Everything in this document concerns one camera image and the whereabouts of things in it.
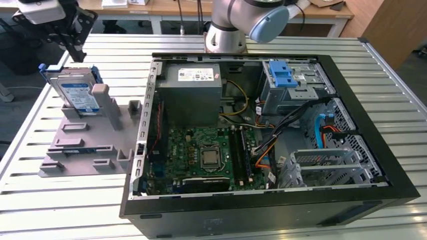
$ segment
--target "power supply label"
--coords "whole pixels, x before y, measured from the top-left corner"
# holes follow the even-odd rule
[[[182,68],[178,71],[178,81],[181,82],[215,81],[214,68]]]
[[[65,83],[61,86],[75,109],[78,109],[83,115],[95,115],[101,110],[101,106],[95,97],[91,95],[90,85],[87,83]]]

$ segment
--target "green motherboard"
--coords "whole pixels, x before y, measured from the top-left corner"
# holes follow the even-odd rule
[[[175,194],[177,184],[189,178],[230,178],[229,191],[265,189],[263,171],[251,172],[245,184],[235,179],[230,128],[173,128],[169,131],[165,177],[158,177],[159,194]],[[243,129],[247,151],[257,145],[255,132]]]

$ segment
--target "blue drive bay latch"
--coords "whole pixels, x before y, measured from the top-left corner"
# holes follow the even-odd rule
[[[299,85],[293,77],[293,69],[285,61],[270,61],[270,71],[278,88],[295,88]]]

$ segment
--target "sticker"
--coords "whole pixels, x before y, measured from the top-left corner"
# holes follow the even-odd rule
[[[274,184],[277,183],[277,176],[273,174],[273,172],[269,173],[269,179]]]
[[[178,71],[178,81],[181,82],[215,81],[214,68],[182,68]]]
[[[285,164],[286,160],[287,160],[287,158],[285,156],[281,156],[278,164]]]
[[[306,81],[305,75],[294,75],[294,79],[299,81]]]
[[[257,106],[255,107],[255,112],[257,112],[257,115],[262,115],[263,114],[263,108],[261,106]]]
[[[129,11],[130,14],[149,14],[147,11]]]
[[[78,109],[83,115],[95,115],[101,110],[101,106],[95,97],[91,95],[90,85],[87,83],[65,83],[61,86],[75,109]]]
[[[350,19],[351,16],[337,15],[335,18],[337,18],[337,19]]]
[[[65,154],[78,154],[81,153],[79,150],[65,150],[62,151]]]

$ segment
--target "open computer tower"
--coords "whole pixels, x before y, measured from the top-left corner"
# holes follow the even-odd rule
[[[121,217],[149,238],[346,225],[420,193],[326,55],[154,54]]]

